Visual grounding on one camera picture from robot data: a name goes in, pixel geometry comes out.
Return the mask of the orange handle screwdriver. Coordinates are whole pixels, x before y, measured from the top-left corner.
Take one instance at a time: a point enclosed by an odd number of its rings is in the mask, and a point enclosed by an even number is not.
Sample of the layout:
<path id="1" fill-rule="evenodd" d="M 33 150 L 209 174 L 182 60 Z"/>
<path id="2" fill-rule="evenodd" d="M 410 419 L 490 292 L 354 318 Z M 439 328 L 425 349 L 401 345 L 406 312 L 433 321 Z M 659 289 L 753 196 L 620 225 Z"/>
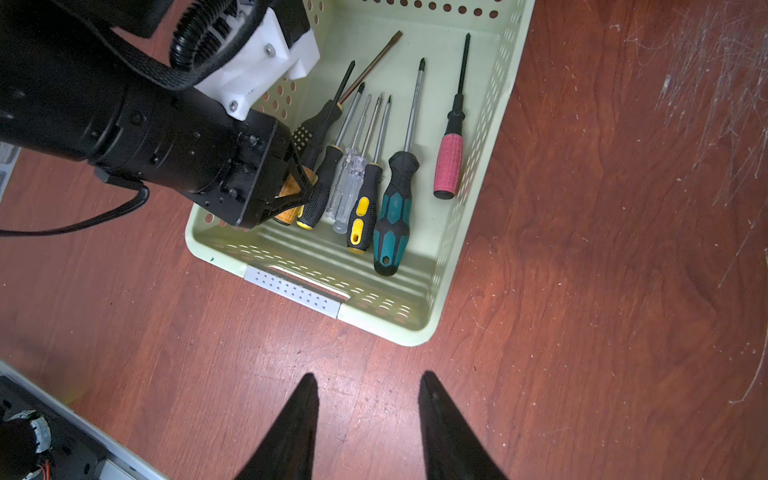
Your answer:
<path id="1" fill-rule="evenodd" d="M 305 120 L 294 131 L 293 140 L 297 141 L 297 149 L 299 153 L 300 162 L 304 168 L 308 178 L 312 180 L 317 159 L 322 149 L 322 145 L 326 139 L 327 133 L 330 127 L 341 116 L 341 96 L 346 88 L 348 80 L 355 68 L 355 61 L 352 60 L 348 66 L 348 69 L 339 85 L 339 88 L 332 100 L 326 102 L 318 114 Z M 280 196 L 283 194 L 291 195 L 298 193 L 300 186 L 293 176 L 289 175 L 283 188 L 280 192 Z M 299 208 L 293 208 L 286 210 L 285 212 L 277 215 L 274 220 L 282 225 L 291 225 L 298 216 Z"/>

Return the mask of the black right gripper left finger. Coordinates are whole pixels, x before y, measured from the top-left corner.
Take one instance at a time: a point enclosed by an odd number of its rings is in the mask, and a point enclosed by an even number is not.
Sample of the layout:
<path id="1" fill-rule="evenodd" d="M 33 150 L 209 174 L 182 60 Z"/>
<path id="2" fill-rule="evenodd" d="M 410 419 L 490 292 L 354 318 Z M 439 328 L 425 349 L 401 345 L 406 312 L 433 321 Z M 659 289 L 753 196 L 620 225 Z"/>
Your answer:
<path id="1" fill-rule="evenodd" d="M 318 415 L 318 383 L 307 373 L 235 479 L 311 479 Z"/>

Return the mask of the small black yellow screwdriver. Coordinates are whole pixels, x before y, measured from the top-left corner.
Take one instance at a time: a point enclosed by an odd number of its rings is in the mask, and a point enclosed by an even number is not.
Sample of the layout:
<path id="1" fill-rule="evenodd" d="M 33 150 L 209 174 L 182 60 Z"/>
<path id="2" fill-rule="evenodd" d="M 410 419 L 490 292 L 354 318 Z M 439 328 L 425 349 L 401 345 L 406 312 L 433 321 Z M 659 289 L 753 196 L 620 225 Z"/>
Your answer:
<path id="1" fill-rule="evenodd" d="M 379 161 L 391 108 L 391 97 L 384 103 L 374 154 L 370 161 L 363 157 L 363 169 L 357 175 L 354 203 L 348 218 L 347 248 L 362 254 L 372 243 L 377 214 L 378 186 L 382 176 Z"/>

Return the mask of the clear tester screwdriver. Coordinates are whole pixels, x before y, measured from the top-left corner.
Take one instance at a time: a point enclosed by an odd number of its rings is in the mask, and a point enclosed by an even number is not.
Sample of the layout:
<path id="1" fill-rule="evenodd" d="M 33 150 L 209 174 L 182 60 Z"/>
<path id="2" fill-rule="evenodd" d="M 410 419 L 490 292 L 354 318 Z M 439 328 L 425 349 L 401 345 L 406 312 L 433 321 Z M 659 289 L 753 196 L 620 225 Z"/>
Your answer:
<path id="1" fill-rule="evenodd" d="M 358 143 L 362 134 L 363 127 L 365 126 L 367 120 L 367 113 L 371 100 L 372 95 L 368 94 L 366 100 L 363 103 L 362 113 L 358 119 L 352 141 L 346 148 L 344 156 L 337 165 L 337 172 L 332 184 L 331 195 L 325 210 L 325 217 L 333 222 L 336 221 L 339 211 L 341 210 L 344 197 L 346 196 L 346 191 L 348 190 L 352 164 L 354 163 L 355 158 L 358 156 Z"/>

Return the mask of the green handle screwdriver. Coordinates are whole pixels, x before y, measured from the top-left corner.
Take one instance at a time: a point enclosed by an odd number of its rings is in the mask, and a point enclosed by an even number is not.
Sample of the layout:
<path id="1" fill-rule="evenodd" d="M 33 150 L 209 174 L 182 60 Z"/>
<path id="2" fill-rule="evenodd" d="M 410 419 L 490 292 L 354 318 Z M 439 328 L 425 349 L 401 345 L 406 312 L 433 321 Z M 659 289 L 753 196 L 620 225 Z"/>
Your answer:
<path id="1" fill-rule="evenodd" d="M 414 95 L 403 148 L 389 159 L 391 178 L 384 192 L 379 218 L 374 227 L 374 269 L 382 276 L 393 276 L 399 269 L 410 235 L 413 203 L 412 178 L 419 161 L 412 152 L 412 140 L 423 87 L 426 59 L 419 63 Z"/>

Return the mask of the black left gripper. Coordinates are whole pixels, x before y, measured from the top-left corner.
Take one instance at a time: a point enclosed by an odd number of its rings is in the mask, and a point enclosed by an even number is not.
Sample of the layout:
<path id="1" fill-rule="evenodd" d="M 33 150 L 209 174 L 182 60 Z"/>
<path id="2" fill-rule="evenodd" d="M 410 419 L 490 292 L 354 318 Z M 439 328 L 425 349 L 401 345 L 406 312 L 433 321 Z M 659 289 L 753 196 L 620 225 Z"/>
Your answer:
<path id="1" fill-rule="evenodd" d="M 312 193 L 290 129 L 253 111 L 239 124 L 234 152 L 214 180 L 183 196 L 231 226 L 252 229 L 305 205 Z"/>

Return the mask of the pink handle screwdriver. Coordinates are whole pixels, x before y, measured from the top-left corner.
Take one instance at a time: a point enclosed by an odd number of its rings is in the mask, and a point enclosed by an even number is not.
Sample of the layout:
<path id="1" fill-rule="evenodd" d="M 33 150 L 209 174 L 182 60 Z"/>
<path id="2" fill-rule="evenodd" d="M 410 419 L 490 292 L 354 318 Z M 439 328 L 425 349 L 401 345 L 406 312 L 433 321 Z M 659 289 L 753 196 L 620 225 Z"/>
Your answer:
<path id="1" fill-rule="evenodd" d="M 470 41 L 471 34 L 467 33 L 464 42 L 457 93 L 454 95 L 451 110 L 447 114 L 447 126 L 440 143 L 437 157 L 433 182 L 433 195 L 441 200 L 454 198 L 458 191 L 459 174 L 463 161 L 462 125 L 465 118 L 463 110 L 463 92 Z"/>

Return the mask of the black yellow dotted screwdriver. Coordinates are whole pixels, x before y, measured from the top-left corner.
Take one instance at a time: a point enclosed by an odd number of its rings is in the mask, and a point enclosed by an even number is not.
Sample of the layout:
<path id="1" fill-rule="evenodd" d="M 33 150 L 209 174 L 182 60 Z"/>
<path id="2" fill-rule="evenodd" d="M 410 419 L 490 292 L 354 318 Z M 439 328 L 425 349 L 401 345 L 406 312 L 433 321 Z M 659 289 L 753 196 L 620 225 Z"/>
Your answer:
<path id="1" fill-rule="evenodd" d="M 330 112 L 331 108 L 337 107 L 338 109 L 341 109 L 341 105 L 344 103 L 344 101 L 355 91 L 356 88 L 358 88 L 363 83 L 363 80 L 366 78 L 366 76 L 376 67 L 376 65 L 394 47 L 394 45 L 400 40 L 402 36 L 403 33 L 398 30 L 391 37 L 384 48 L 377 54 L 377 56 L 354 80 L 352 85 L 347 86 L 351 72 L 355 67 L 355 61 L 350 63 L 348 71 L 345 73 L 345 76 L 342 79 L 336 95 L 331 100 L 329 100 L 316 115 L 306 119 L 294 130 L 292 138 L 297 149 L 297 154 L 299 156 L 304 153 L 315 134 L 320 130 L 320 126 L 323 124 L 323 120 L 327 113 Z"/>

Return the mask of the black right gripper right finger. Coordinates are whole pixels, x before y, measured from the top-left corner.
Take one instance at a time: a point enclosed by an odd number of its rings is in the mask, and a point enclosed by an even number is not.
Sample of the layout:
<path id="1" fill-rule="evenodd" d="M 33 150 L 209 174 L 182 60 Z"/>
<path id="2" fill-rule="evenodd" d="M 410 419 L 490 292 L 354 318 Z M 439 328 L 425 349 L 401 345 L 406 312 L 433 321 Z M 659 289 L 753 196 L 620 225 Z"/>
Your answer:
<path id="1" fill-rule="evenodd" d="M 506 479 L 432 371 L 418 394 L 427 479 Z"/>

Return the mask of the light green perforated bin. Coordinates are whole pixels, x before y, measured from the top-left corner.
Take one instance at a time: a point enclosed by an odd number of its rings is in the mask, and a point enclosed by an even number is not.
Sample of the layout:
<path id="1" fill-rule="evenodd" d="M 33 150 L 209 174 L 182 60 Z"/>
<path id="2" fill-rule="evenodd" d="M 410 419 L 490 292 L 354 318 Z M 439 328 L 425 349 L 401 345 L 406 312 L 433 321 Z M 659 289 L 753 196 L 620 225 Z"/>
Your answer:
<path id="1" fill-rule="evenodd" d="M 439 323 L 534 5 L 530 1 L 308 1 L 320 51 L 310 74 L 256 103 L 291 127 L 316 114 L 350 63 L 367 77 L 346 140 L 382 170 L 369 247 L 340 233 L 268 221 L 245 230 L 194 207 L 188 250 L 291 301 L 403 346 Z"/>

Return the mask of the clear handle screwdriver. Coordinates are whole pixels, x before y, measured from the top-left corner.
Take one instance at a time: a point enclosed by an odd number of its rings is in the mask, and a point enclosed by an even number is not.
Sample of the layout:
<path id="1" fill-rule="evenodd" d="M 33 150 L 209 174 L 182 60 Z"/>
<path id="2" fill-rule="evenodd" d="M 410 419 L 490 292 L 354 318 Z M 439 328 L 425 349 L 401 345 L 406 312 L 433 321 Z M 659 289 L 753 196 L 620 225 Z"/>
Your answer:
<path id="1" fill-rule="evenodd" d="M 354 201 L 357 197 L 357 194 L 363 182 L 364 170 L 366 165 L 365 152 L 366 152 L 366 149 L 368 148 L 368 145 L 370 144 L 370 140 L 371 140 L 373 129 L 376 122 L 376 117 L 378 115 L 382 100 L 383 100 L 383 95 L 380 94 L 375 101 L 375 104 L 373 107 L 373 113 L 371 114 L 369 119 L 363 144 L 360 148 L 358 148 L 358 156 L 355 158 L 354 163 L 352 164 L 352 171 L 351 171 L 351 176 L 349 177 L 350 183 L 348 184 L 348 190 L 346 191 L 346 196 L 344 197 L 341 210 L 339 211 L 336 221 L 333 224 L 333 230 L 337 234 L 345 234 L 347 232 L 349 215 L 350 215 L 351 209 L 353 208 Z"/>

